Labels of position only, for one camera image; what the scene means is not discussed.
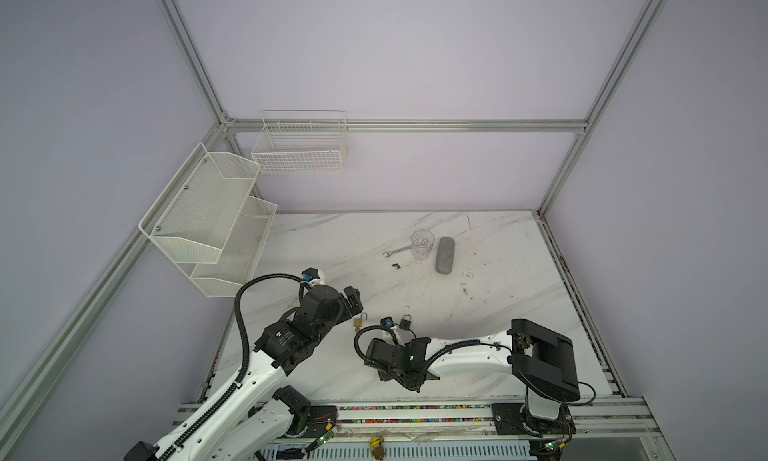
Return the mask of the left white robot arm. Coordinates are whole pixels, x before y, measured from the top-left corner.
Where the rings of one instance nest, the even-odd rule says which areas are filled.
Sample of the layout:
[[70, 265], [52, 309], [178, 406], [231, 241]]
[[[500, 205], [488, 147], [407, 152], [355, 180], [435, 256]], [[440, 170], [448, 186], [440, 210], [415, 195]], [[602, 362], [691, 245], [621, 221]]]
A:
[[[258, 283], [287, 279], [299, 284], [299, 307], [265, 328], [255, 344], [242, 314], [244, 293]], [[228, 384], [196, 411], [179, 430], [155, 444], [140, 441], [127, 460], [202, 460], [212, 455], [237, 421], [272, 387], [310, 357], [334, 326], [363, 311], [358, 289], [339, 292], [324, 284], [315, 268], [301, 276], [274, 273], [256, 277], [240, 287], [234, 298], [234, 317], [242, 344], [242, 363]]]

